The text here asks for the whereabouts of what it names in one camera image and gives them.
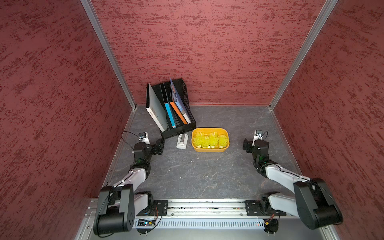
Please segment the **left aluminium corner post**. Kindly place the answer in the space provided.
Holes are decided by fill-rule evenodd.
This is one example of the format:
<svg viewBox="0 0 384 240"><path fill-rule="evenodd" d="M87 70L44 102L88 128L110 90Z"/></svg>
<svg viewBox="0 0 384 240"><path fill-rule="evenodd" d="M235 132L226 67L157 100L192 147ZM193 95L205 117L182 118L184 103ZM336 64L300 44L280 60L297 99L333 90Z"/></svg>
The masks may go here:
<svg viewBox="0 0 384 240"><path fill-rule="evenodd" d="M134 100L134 97L132 95L132 92L130 91L128 84L126 82L126 79L124 77L124 74L119 66L119 63L115 57L115 54L113 53L113 50L111 48L111 45L108 41L108 38L102 28L102 25L100 23L100 20L97 16L96 10L92 4L92 1L90 0L81 0L81 4L88 16L88 19L90 20L92 27L99 39L99 42L101 43L103 50L112 66L112 69L114 70L114 73L122 87L123 92L125 93L125 96L127 100L130 103L131 108L135 111L137 109L136 101Z"/></svg>

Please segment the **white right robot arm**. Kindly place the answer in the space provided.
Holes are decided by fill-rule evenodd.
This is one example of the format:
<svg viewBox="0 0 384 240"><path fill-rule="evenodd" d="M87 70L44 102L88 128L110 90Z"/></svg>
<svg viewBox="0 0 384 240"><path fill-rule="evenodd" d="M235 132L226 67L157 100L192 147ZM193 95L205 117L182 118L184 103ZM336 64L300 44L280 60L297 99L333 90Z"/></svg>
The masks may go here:
<svg viewBox="0 0 384 240"><path fill-rule="evenodd" d="M267 233L274 225L274 217L284 214L300 218L309 229L339 225L344 221L333 195L326 182L320 178L308 178L283 168L272 161L269 155L269 142L255 139L243 142L243 150L252 154L256 171L264 178L275 181L290 190L294 195L285 196L278 192L262 195L259 201L246 201L249 214L265 216Z"/></svg>

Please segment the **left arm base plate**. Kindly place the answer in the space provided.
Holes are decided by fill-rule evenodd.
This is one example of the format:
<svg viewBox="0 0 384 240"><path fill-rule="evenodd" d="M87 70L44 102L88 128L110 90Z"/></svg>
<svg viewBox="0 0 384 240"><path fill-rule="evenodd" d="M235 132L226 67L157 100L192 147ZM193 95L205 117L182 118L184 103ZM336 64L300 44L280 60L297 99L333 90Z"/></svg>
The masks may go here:
<svg viewBox="0 0 384 240"><path fill-rule="evenodd" d="M142 210L137 216L166 216L168 213L168 205L168 200L154 200L152 205L149 205L146 209Z"/></svg>

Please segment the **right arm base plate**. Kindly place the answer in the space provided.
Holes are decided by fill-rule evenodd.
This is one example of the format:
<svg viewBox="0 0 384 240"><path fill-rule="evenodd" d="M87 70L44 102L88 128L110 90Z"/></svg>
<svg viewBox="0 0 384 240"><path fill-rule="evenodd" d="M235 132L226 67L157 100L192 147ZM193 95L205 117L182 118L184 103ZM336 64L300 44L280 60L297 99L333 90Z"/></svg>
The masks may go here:
<svg viewBox="0 0 384 240"><path fill-rule="evenodd" d="M245 207L248 217L269 218L272 215L277 217L285 217L287 215L285 212L272 209L266 200L245 201Z"/></svg>

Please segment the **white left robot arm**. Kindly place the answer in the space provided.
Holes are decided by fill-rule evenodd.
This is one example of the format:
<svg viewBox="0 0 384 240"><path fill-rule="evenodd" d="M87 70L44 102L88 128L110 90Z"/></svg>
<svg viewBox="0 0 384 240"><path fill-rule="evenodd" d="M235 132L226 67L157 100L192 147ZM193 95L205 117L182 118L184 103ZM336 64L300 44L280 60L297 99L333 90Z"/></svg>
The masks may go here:
<svg viewBox="0 0 384 240"><path fill-rule="evenodd" d="M129 232L135 225L137 215L152 215L153 220L139 219L140 227L156 227L162 210L154 203L151 192L136 193L136 189L147 180L151 171L153 155L162 155L165 140L155 144L135 144L134 162L128 174L117 183L101 189L93 225L94 234L100 238L115 233Z"/></svg>

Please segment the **green shuttlecock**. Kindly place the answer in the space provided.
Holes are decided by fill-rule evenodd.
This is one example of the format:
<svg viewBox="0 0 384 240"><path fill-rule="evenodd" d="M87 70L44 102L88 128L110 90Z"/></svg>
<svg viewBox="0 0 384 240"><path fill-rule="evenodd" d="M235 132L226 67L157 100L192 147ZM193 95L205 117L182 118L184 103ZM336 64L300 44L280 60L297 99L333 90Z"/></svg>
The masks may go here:
<svg viewBox="0 0 384 240"><path fill-rule="evenodd" d="M210 136L209 135L204 135L202 137L202 148L203 149L208 149L210 148Z"/></svg>
<svg viewBox="0 0 384 240"><path fill-rule="evenodd" d="M219 148L224 149L227 148L229 144L229 138L227 135L220 135L219 136Z"/></svg>
<svg viewBox="0 0 384 240"><path fill-rule="evenodd" d="M196 147L196 148L198 148L198 149L202 148L203 138L204 138L203 135L194 136L194 137L193 137L193 144L194 144L194 147Z"/></svg>
<svg viewBox="0 0 384 240"><path fill-rule="evenodd" d="M219 144L219 137L217 132L212 132L209 134L209 145L211 149L216 148L216 146Z"/></svg>

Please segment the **orange blue book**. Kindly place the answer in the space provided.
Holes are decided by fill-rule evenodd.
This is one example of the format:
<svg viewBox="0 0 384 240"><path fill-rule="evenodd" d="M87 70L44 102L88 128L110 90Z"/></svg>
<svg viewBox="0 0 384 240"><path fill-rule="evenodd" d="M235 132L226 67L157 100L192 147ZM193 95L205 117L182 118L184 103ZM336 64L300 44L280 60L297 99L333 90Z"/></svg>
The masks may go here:
<svg viewBox="0 0 384 240"><path fill-rule="evenodd" d="M171 101L172 107L174 108L175 112L178 114L179 118L182 120L182 122L185 125L191 124L192 121L187 113L186 107L182 102L181 96L179 95L172 79L170 79L170 87L171 87L171 95L172 95L172 101Z"/></svg>

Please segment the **aluminium corner post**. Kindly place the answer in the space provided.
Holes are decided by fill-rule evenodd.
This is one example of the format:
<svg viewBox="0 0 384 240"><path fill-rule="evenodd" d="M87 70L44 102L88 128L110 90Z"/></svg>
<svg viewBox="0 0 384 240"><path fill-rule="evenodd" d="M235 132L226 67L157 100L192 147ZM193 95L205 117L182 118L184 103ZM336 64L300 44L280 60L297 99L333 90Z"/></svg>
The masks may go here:
<svg viewBox="0 0 384 240"><path fill-rule="evenodd" d="M313 43L315 42L317 36L319 35L320 31L322 30L323 26L325 25L327 19L331 15L333 9L337 5L338 0L326 0L322 9L320 10L314 24L312 25L307 37L305 38L300 50L298 51L298 54L296 55L291 67L289 68L286 76L284 77L280 87L278 88L275 96L273 97L269 108L271 111L275 109L277 106L280 98L283 96L283 93L285 92L286 88L288 87L289 83L293 79L295 73L297 72L298 68L300 67L301 63L303 62L304 58L306 57L307 53L311 49Z"/></svg>
<svg viewBox="0 0 384 240"><path fill-rule="evenodd" d="M128 84L126 82L126 79L124 77L124 74L119 66L119 63L115 57L115 54L113 53L113 50L111 48L111 45L108 41L108 38L102 28L102 25L100 23L100 20L97 16L96 10L92 4L92 1L90 0L81 0L81 4L88 16L88 19L90 20L92 27L99 39L99 42L101 43L103 50L112 66L112 69L114 70L114 73L122 87L123 92L125 93L125 96L127 100L130 103L131 108L135 111L137 109L136 101L134 100L134 97L132 95L132 92L130 91Z"/></svg>

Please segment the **white grey book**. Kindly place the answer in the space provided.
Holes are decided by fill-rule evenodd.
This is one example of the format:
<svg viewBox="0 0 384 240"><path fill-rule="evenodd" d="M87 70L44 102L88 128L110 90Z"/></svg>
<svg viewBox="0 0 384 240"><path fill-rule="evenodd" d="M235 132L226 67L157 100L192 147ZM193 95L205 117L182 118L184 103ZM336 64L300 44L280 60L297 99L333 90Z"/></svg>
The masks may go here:
<svg viewBox="0 0 384 240"><path fill-rule="evenodd" d="M155 123L161 132L165 132L168 129L167 126L167 117L166 112L163 108L162 103L157 97L155 91L152 86L148 83L147 85L147 112L153 118Z"/></svg>

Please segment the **black mesh file organizer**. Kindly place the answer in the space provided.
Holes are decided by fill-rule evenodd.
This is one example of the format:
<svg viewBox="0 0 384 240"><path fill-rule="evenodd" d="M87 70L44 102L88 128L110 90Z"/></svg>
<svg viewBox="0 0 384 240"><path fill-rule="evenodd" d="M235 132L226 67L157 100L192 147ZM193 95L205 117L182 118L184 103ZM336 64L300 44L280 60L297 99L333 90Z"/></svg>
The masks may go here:
<svg viewBox="0 0 384 240"><path fill-rule="evenodd" d="M182 120L179 118L178 114L175 112L174 108L171 105L172 101L172 95L171 95L171 87L170 87L170 81L164 82L164 83L159 83L157 85L152 86L153 90L155 91L157 97L159 98L160 102L163 105L163 108L166 112L166 117L167 117L167 126L168 129L165 132L161 132L161 136L163 139L169 139L172 137L175 137L179 134L184 134L187 132L190 132L196 128L196 121L191 113L190 110L190 105L189 105L189 98L188 98L188 91L187 91L187 86L184 83L183 79L176 79L172 80L173 83L176 86L176 89L181 96L182 102L184 103L187 113L192 121L191 124L185 125ZM165 107L165 103L169 103L171 106L171 110L176 122L177 127L172 128L169 116L167 114L167 110Z"/></svg>

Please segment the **teal book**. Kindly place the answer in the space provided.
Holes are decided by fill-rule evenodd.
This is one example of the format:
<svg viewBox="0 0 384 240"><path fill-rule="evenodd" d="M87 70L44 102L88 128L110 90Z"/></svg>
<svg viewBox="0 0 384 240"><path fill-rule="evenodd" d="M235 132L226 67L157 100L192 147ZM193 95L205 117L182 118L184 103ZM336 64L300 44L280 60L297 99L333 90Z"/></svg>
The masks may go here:
<svg viewBox="0 0 384 240"><path fill-rule="evenodd" d="M176 122L175 122L175 119L174 119L174 116L173 116L170 104L169 103L165 103L165 107L166 107L167 114L169 116L172 128L176 128L177 125L176 125Z"/></svg>

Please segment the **right aluminium corner post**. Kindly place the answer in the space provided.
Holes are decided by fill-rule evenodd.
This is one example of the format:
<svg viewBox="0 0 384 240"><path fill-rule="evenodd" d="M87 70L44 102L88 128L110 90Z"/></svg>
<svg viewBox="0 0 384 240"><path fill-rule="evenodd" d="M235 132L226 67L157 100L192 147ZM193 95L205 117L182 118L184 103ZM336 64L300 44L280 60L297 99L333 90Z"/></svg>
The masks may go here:
<svg viewBox="0 0 384 240"><path fill-rule="evenodd" d="M327 19L331 15L333 9L337 5L338 0L326 0L322 9L320 10L314 24L312 25L307 37L305 38L300 50L298 51L298 54L296 55L291 67L289 68L286 76L284 77L280 87L278 88L275 96L273 97L269 108L271 111L275 109L277 106L280 98L283 96L283 93L285 92L286 88L288 87L289 83L293 79L295 73L297 72L298 68L300 67L301 63L303 62L304 58L306 57L307 53L311 49L313 43L315 42L317 36L319 35L320 31L322 30L323 26L325 25Z"/></svg>

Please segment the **yellow plastic storage box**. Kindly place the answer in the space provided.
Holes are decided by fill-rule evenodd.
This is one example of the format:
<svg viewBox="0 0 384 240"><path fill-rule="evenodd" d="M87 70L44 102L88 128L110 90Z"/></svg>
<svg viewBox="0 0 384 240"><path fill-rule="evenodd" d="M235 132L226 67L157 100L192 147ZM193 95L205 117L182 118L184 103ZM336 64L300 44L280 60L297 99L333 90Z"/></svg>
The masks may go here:
<svg viewBox="0 0 384 240"><path fill-rule="evenodd" d="M223 129L223 128L197 128L197 129L193 130L193 132L192 132L192 140L191 140L192 146L193 146L193 148L194 148L194 150L196 152L222 153L222 152L225 152L229 148L230 140L229 140L228 147L224 148L224 149L220 149L219 145L217 145L216 148L214 148L214 149L211 149L211 148L208 148L208 149L200 148L200 149L198 149L198 148L194 147L194 144L193 144L193 137L194 136L209 135L212 132L217 132L218 133L218 137L220 135L227 135L228 138L229 138L228 132L225 129Z"/></svg>

